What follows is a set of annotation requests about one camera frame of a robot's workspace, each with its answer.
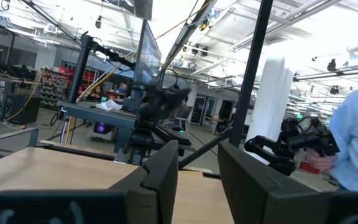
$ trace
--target glass door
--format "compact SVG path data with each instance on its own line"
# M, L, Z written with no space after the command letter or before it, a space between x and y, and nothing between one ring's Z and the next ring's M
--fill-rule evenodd
M197 98L194 103L193 114L191 115L192 123L200 124L204 113L205 98L205 95L197 94Z
M215 106L218 99L207 97L205 104L205 114L203 116L203 125L209 125L211 118L215 115Z

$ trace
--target purple light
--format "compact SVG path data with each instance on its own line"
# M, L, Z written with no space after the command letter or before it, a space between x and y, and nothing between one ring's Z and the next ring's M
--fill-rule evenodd
M96 127L98 133L104 134L104 123L96 123Z

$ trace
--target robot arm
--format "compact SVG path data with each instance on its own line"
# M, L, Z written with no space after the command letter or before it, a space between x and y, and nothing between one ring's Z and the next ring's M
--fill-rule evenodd
M244 149L269 161L270 167L285 175L290 175L295 170L293 158L301 148L314 149L320 156L333 156L339 152L333 135L317 118L311 118L307 131L299 127L297 120L286 119L282 123L277 141L256 136L246 142ZM273 154L263 150L264 146L271 148Z

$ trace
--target white column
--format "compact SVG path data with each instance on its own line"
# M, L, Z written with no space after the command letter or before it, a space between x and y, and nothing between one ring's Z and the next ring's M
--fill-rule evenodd
M290 44L294 43L280 42L268 47L247 141L257 135L277 140L280 134L296 69L290 59Z
M35 59L34 69L39 71L43 67L53 67L55 63L57 48L53 45L47 45L47 47L39 47L37 51L37 58Z

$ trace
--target monitor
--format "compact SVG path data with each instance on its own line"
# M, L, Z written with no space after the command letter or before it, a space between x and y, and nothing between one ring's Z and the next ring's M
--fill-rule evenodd
M161 67L161 52L147 20L143 20L136 57L134 82L149 83L156 79Z

